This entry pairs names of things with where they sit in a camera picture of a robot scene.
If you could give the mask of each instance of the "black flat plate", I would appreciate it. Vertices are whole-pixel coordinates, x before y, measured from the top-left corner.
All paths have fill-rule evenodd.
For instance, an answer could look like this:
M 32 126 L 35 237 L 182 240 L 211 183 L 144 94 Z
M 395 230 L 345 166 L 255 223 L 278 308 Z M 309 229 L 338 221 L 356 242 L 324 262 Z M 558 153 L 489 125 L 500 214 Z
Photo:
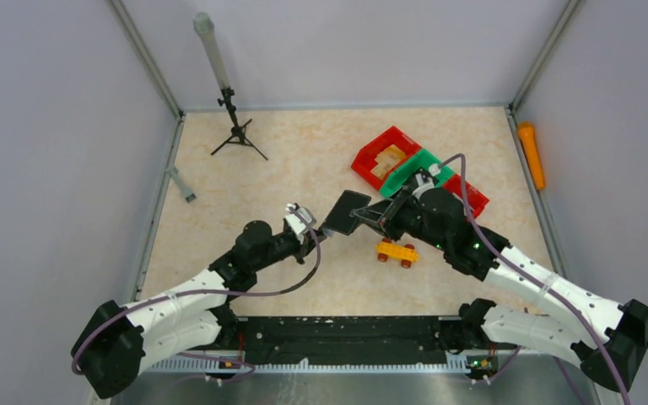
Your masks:
M 351 215 L 351 212 L 357 208 L 366 207 L 371 201 L 371 197 L 360 192 L 346 190 L 334 204 L 334 208 L 324 219 L 322 228 L 333 230 L 340 234 L 351 235 L 360 222 Z

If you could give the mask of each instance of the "white wall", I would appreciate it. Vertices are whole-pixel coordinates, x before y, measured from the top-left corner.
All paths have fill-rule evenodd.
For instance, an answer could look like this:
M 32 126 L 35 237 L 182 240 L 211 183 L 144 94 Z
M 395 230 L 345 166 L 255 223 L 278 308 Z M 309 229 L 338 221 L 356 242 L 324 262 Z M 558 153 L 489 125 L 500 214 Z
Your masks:
M 520 118 L 570 276 L 648 305 L 648 2 L 583 4 Z M 631 393 L 648 404 L 648 353 Z
M 79 404 L 70 348 L 125 298 L 174 119 L 103 0 L 0 0 L 0 404 Z
M 185 110 L 218 108 L 210 14 L 247 108 L 510 102 L 566 0 L 126 0 Z

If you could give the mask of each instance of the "green plastic tray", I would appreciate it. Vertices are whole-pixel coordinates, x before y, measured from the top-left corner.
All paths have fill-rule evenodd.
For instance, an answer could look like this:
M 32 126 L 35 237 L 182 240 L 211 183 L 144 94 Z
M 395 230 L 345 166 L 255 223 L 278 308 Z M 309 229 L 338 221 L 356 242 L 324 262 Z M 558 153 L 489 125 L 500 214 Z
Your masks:
M 420 168 L 427 170 L 434 163 L 438 164 L 440 163 L 440 160 L 426 149 L 419 150 L 414 156 L 411 156 L 410 159 L 401 163 L 401 165 L 386 178 L 386 181 L 384 181 L 384 185 L 381 186 L 379 192 L 382 196 L 389 198 L 394 195 L 401 186 L 403 186 L 403 183 L 414 171 Z M 439 181 L 438 185 L 443 186 L 443 183 L 453 177 L 453 175 L 453 170 L 448 166 L 445 166 L 440 170 L 440 173 L 435 178 Z

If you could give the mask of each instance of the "tripod stand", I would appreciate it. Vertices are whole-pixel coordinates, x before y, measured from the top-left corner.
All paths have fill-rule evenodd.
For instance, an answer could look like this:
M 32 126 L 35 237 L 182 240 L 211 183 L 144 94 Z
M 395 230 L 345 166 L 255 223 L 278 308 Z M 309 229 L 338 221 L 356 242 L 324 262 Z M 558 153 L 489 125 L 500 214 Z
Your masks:
M 235 114 L 235 111 L 237 110 L 237 107 L 235 107 L 232 104 L 232 96 L 235 95 L 235 91 L 228 87 L 227 89 L 222 90 L 222 99 L 217 99 L 217 102 L 220 105 L 224 105 L 227 108 L 227 112 L 229 113 L 229 118 L 232 120 L 232 134 L 229 135 L 229 138 L 225 139 L 224 142 L 222 142 L 210 155 L 216 154 L 224 145 L 228 143 L 232 143 L 234 145 L 242 145 L 242 146 L 249 146 L 251 148 L 254 148 L 265 160 L 267 159 L 267 156 L 265 156 L 261 150 L 255 146 L 254 143 L 252 143 L 251 140 L 249 140 L 246 136 L 247 132 L 247 126 L 250 125 L 250 122 L 252 122 L 252 119 L 247 120 L 244 125 L 240 125 L 239 122 L 237 121 L 237 115 Z

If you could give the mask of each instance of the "red plastic bin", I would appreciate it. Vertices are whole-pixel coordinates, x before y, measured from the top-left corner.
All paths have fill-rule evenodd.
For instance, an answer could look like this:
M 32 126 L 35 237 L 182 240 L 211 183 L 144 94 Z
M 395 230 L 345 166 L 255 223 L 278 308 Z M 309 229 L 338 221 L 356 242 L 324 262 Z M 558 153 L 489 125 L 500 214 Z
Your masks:
M 383 179 L 379 179 L 371 173 L 371 170 L 376 167 L 376 156 L 391 145 L 396 145 L 401 149 L 401 151 L 406 154 L 406 159 L 398 162 L 397 165 L 392 167 L 386 175 L 384 175 Z M 421 150 L 421 145 L 415 143 L 411 138 L 406 136 L 405 133 L 401 132 L 400 129 L 391 127 L 376 137 L 376 139 L 367 143 L 366 146 L 359 151 L 354 162 L 351 164 L 351 168 L 354 169 L 354 171 L 357 172 L 367 183 L 371 184 L 372 187 L 379 191 L 381 186 L 384 185 L 386 178 L 396 170 L 398 166 L 409 160 L 411 156 L 414 156 L 419 150 Z
M 443 184 L 443 188 L 456 194 L 458 198 L 463 200 L 463 194 L 461 193 L 461 177 L 458 174 L 455 174 L 452 178 L 448 179 L 448 181 Z M 473 210 L 473 217 L 478 218 L 478 215 L 480 215 L 490 200 L 488 200 L 488 198 L 485 197 L 476 187 L 468 184 L 467 181 L 466 191 L 468 192 L 468 203 L 471 204 L 471 209 Z

